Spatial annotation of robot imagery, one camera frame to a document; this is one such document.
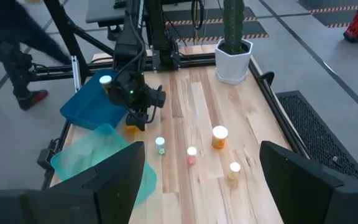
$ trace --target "cactus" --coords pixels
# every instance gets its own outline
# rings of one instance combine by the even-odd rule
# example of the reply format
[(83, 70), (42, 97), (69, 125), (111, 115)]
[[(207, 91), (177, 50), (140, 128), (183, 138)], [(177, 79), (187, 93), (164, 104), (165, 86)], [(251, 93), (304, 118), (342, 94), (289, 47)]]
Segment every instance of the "cactus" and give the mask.
[(244, 53), (242, 48), (242, 22), (244, 21), (243, 0), (224, 0), (223, 3), (224, 47), (229, 55)]

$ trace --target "white hexagonal pot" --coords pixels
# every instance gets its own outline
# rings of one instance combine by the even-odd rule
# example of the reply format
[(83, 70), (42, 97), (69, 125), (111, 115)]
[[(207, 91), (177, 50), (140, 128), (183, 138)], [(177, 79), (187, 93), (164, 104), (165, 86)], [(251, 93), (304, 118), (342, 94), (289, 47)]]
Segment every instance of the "white hexagonal pot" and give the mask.
[(245, 39), (242, 39), (242, 43), (248, 46), (249, 51), (239, 55), (229, 55), (219, 49), (219, 46), (224, 44), (224, 39), (221, 39), (216, 45), (216, 76), (219, 81), (236, 85), (246, 79), (253, 44)]

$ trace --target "white cap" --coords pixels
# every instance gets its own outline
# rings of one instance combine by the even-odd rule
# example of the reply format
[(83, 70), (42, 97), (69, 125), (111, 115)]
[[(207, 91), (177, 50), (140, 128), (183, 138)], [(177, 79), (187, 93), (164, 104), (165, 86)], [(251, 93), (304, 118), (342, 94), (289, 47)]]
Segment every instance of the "white cap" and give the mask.
[(238, 162), (232, 162), (230, 163), (230, 170), (233, 172), (239, 172), (241, 169), (241, 166)]
[(216, 126), (212, 129), (212, 134), (218, 139), (224, 139), (229, 134), (229, 131), (224, 126)]
[(112, 80), (111, 76), (103, 75), (102, 77), (100, 77), (99, 82), (102, 85), (107, 85), (111, 83), (111, 80)]
[(159, 146), (162, 146), (165, 143), (165, 139), (163, 137), (158, 137), (155, 139), (155, 143)]
[(189, 156), (195, 156), (195, 155), (197, 155), (197, 149), (195, 147), (189, 147), (187, 149), (187, 154)]

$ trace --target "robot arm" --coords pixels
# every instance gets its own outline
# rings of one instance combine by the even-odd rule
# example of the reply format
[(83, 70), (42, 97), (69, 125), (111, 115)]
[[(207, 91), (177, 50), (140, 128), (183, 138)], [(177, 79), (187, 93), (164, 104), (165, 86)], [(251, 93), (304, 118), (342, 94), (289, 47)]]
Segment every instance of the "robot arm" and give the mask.
[[(113, 69), (118, 71), (111, 83), (109, 99), (115, 105), (126, 107), (129, 114), (128, 126), (145, 130), (145, 124), (154, 119), (156, 107), (164, 106), (166, 94), (162, 86), (157, 90), (145, 83), (145, 44), (142, 39), (142, 25), (145, 0), (127, 0), (124, 29), (116, 42)], [(154, 106), (149, 120), (147, 108)]]

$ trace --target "black metal grate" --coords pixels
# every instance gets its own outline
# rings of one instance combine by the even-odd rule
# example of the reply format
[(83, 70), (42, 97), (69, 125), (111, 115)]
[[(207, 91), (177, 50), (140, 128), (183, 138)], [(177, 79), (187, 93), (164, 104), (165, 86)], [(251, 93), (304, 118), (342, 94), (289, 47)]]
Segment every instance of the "black metal grate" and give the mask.
[(312, 160), (358, 179), (358, 164), (299, 91), (277, 94)]

